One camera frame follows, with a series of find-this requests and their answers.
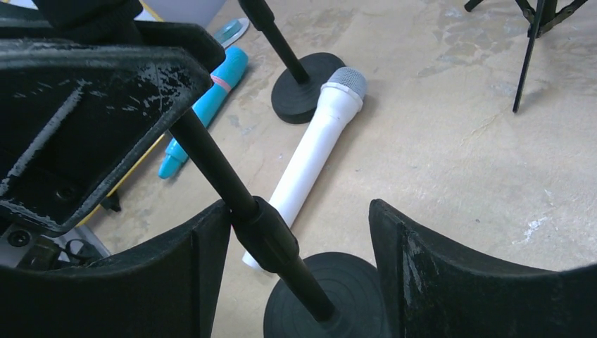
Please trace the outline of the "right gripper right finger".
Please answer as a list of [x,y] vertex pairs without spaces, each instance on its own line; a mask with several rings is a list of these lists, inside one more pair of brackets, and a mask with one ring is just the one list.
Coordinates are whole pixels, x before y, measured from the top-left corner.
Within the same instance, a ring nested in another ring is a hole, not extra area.
[[369,225],[392,337],[595,337],[596,266],[504,261],[431,230],[381,199]]

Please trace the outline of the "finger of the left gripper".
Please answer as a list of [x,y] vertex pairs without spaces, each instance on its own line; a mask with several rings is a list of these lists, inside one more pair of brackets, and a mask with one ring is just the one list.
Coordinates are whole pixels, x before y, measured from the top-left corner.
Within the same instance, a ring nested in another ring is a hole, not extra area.
[[107,37],[69,37],[45,20],[1,19],[2,39],[66,39],[81,44],[120,44],[181,48],[206,70],[215,70],[225,60],[224,48],[201,26],[189,23],[134,21]]

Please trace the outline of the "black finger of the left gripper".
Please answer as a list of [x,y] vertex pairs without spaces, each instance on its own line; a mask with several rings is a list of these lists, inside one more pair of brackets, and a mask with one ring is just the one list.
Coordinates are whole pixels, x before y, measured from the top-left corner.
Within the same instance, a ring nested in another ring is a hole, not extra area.
[[179,48],[1,42],[1,216],[63,234],[210,87]]

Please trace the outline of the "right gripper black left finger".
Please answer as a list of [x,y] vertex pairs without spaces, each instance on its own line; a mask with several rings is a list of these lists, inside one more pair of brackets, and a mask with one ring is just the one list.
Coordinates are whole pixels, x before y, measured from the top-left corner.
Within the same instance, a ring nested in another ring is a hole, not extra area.
[[86,266],[1,269],[2,337],[209,337],[230,240],[217,201]]

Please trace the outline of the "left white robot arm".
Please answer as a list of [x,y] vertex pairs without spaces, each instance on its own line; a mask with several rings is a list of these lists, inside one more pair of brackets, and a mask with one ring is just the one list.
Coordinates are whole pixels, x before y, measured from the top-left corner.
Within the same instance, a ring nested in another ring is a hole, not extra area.
[[1,40],[1,266],[55,266],[56,243],[190,115],[225,58],[201,26],[134,21],[75,42],[10,20]]

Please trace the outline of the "blue microphone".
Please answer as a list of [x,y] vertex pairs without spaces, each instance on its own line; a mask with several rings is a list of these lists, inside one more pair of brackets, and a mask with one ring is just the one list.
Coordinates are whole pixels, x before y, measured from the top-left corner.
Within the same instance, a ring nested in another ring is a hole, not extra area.
[[[192,106],[193,112],[208,127],[228,94],[239,84],[249,62],[248,55],[239,47],[225,50],[225,60],[211,74],[213,86]],[[158,171],[159,178],[166,180],[176,175],[189,156],[173,137],[165,150],[165,157]]]

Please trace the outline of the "black round-base stand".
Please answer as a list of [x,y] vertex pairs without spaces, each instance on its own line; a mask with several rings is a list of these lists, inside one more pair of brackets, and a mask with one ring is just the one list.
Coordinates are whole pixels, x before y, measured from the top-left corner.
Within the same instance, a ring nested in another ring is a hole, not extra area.
[[265,337],[390,335],[376,267],[342,252],[301,258],[279,212],[249,193],[193,112],[185,112],[170,132],[227,205],[242,246],[279,277],[265,307]]
[[277,117],[286,123],[303,124],[314,116],[321,86],[345,63],[336,55],[319,52],[297,58],[275,24],[275,16],[262,0],[239,0],[249,21],[262,32],[286,70],[277,78],[271,104]]

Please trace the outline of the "black tripod mic stand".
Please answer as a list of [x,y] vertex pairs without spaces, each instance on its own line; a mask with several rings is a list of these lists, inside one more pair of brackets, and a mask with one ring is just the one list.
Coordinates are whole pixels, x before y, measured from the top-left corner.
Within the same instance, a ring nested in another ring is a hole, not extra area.
[[561,22],[573,15],[586,2],[587,0],[574,0],[558,11],[557,0],[538,0],[535,7],[533,7],[528,1],[515,1],[518,8],[521,10],[523,17],[529,22],[529,29],[527,30],[527,37],[529,41],[527,43],[524,61],[522,64],[520,78],[518,80],[517,91],[513,103],[512,112],[514,114],[519,112],[535,41],[552,30],[556,25],[561,24]]

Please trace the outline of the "white microphone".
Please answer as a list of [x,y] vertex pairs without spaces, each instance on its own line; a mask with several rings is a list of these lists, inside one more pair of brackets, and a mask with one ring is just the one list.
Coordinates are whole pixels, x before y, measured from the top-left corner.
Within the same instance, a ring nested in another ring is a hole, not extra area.
[[321,86],[315,113],[269,204],[290,228],[345,127],[363,107],[367,80],[341,67]]

